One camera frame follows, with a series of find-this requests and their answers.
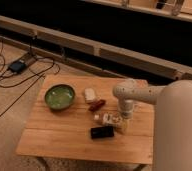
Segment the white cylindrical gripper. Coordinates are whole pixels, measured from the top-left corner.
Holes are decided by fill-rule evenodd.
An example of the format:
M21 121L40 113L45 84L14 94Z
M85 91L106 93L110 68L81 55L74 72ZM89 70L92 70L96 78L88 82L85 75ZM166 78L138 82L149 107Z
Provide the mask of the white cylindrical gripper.
M112 121L114 123L120 123L120 127L118 131L121 134L125 134L129 125L129 118L131 117L133 110L134 110L134 101L133 100L119 100L118 101L118 109L121 116L125 119L121 121L121 116L119 114L112 115Z

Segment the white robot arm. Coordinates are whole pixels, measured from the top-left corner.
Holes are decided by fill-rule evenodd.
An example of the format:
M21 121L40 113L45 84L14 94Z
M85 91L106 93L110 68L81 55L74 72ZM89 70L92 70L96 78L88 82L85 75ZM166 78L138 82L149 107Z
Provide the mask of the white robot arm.
M124 118L131 115L129 100L154 105L152 171L192 171L192 80L145 88L127 80L112 92Z

